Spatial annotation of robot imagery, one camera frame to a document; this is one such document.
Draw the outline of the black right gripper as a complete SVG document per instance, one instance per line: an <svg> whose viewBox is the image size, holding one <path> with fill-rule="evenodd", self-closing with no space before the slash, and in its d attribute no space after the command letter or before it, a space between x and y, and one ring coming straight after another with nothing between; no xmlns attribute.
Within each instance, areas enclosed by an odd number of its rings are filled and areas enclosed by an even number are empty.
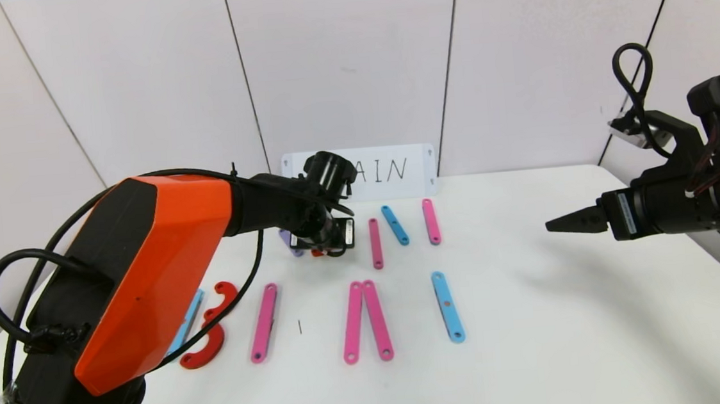
<svg viewBox="0 0 720 404"><path fill-rule="evenodd" d="M545 223L549 232L598 234L612 229L619 241L656 234L719 229L719 210L710 196L689 198L680 179L605 192L595 206Z"/></svg>

